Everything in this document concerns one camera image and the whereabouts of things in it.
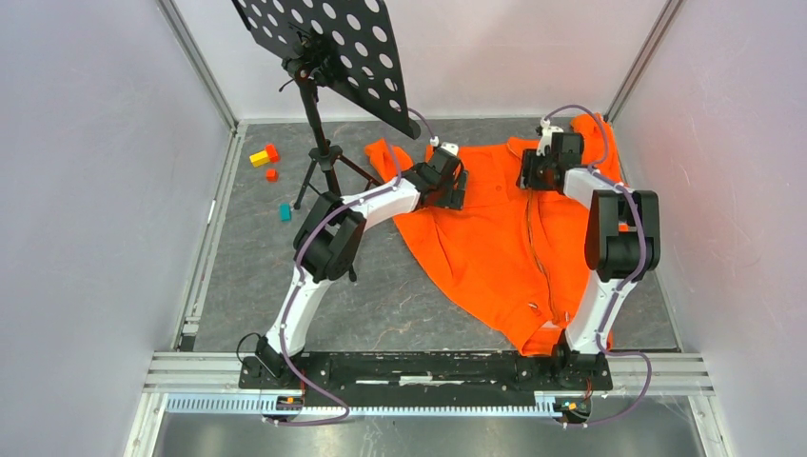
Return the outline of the orange jacket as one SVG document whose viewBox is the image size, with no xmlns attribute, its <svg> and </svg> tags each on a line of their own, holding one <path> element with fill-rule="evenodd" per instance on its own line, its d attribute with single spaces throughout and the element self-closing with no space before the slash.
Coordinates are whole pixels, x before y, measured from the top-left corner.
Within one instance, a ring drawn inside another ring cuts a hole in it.
<svg viewBox="0 0 807 457">
<path fill-rule="evenodd" d="M 394 217 L 407 247 L 453 303 L 524 356 L 547 355 L 574 319 L 589 277 L 587 209 L 555 191 L 520 189 L 535 139 L 463 147 L 463 208 Z"/>
</svg>

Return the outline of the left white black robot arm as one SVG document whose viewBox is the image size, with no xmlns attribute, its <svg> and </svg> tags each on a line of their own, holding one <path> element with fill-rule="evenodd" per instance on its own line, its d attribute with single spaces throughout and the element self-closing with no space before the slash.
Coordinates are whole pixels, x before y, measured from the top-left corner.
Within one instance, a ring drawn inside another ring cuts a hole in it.
<svg viewBox="0 0 807 457">
<path fill-rule="evenodd" d="M 369 229 L 427 207 L 463 208 L 469 171 L 462 163 L 436 169 L 418 163 L 387 183 L 354 195 L 322 193 L 295 235 L 288 293 L 274 324 L 259 339 L 255 356 L 274 387 L 298 378 L 294 358 L 330 286 L 350 272 Z"/>
</svg>

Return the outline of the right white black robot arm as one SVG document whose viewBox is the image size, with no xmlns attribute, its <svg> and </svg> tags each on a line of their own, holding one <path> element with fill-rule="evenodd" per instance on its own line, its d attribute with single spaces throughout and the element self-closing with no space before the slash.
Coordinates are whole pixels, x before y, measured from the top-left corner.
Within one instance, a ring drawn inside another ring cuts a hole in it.
<svg viewBox="0 0 807 457">
<path fill-rule="evenodd" d="M 627 295 L 660 259 L 659 197 L 631 189 L 582 162 L 581 134 L 543 127 L 522 155 L 518 185 L 556 191 L 588 211 L 584 259 L 589 278 L 578 312 L 553 348 L 552 381 L 573 388 L 605 370 L 607 339 Z"/>
</svg>

